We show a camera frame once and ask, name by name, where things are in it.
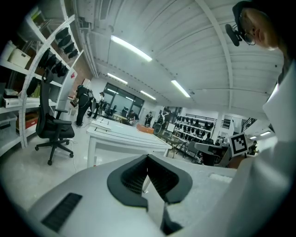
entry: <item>computer screen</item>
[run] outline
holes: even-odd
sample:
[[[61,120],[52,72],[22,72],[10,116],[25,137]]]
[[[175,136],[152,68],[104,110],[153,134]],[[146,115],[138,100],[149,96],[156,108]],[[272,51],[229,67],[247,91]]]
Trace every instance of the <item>computer screen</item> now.
[[[174,129],[175,129],[175,124],[168,123],[166,130],[170,132],[174,132]]]

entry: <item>chair base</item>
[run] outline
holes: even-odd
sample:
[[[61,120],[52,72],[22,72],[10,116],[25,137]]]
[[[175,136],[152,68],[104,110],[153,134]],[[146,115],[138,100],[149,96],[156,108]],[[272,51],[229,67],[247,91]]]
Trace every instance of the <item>chair base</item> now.
[[[52,146],[50,157],[49,157],[49,160],[47,162],[48,165],[52,165],[52,157],[54,156],[54,152],[55,152],[55,149],[57,147],[61,148],[62,150],[65,150],[67,152],[70,152],[69,156],[71,158],[74,156],[73,151],[71,151],[70,149],[68,149],[67,147],[62,145],[62,143],[66,143],[67,145],[69,145],[69,142],[70,142],[69,139],[63,139],[63,140],[60,140],[60,141],[50,141],[48,143],[38,144],[35,147],[35,150],[39,150],[39,147]]]

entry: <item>fluorescent light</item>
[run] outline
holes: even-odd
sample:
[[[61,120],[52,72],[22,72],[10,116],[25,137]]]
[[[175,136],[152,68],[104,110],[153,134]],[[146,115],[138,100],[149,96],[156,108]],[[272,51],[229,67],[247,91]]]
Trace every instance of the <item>fluorescent light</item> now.
[[[269,134],[269,133],[270,133],[270,132],[267,131],[267,132],[264,132],[264,133],[260,134],[260,136],[265,136],[265,135],[267,135],[267,134]]]
[[[107,90],[113,92],[114,94],[115,93],[118,94],[118,92],[116,92],[116,91],[113,91],[113,90],[110,90],[110,89],[107,89]]]
[[[154,98],[153,96],[149,95],[149,94],[146,93],[145,91],[141,91],[141,93],[144,94],[144,95],[146,95],[146,96],[148,96],[148,97],[150,97],[150,98],[153,99],[153,100],[156,100],[156,98]]]
[[[184,94],[184,96],[190,98],[190,95],[180,86],[179,83],[177,83],[176,80],[172,80],[172,83]]]
[[[120,39],[114,35],[111,35],[111,40],[117,44],[122,45],[123,47],[133,51],[137,55],[141,56],[142,58],[146,59],[148,62],[152,60],[151,57],[149,57],[147,54],[145,54],[143,51],[139,50],[135,46],[131,45],[130,43],[124,41],[123,39]]]
[[[121,81],[121,82],[124,83],[124,84],[128,84],[126,81],[120,79],[119,77],[117,77],[117,76],[115,76],[115,75],[112,75],[112,74],[110,74],[110,73],[107,73],[107,75],[110,76],[110,77],[113,77],[113,78],[116,79],[116,80]]]
[[[130,97],[127,97],[127,96],[126,96],[125,98],[127,98],[128,100],[134,101],[134,100],[133,100],[133,99],[131,99]]]
[[[268,98],[267,101],[269,101],[271,99],[271,97],[273,97],[277,92],[278,92],[278,83],[274,87],[273,92],[272,92],[272,94],[270,95],[270,97]]]

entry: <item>white table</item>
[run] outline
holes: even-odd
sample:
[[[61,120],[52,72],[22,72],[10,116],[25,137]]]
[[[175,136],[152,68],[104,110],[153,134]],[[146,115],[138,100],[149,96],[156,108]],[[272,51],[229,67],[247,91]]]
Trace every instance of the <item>white table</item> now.
[[[97,158],[110,162],[135,155],[167,155],[172,147],[153,134],[138,131],[135,127],[124,125],[106,118],[96,120],[86,133],[90,135],[87,167],[96,165]]]

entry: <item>orange object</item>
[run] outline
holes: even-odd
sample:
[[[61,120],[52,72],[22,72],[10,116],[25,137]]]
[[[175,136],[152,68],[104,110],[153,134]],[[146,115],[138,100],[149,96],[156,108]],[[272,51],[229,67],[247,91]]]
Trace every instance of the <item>orange object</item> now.
[[[153,134],[153,132],[154,132],[153,128],[147,128],[141,124],[137,124],[137,130],[145,132],[145,133],[151,133],[151,134]]]

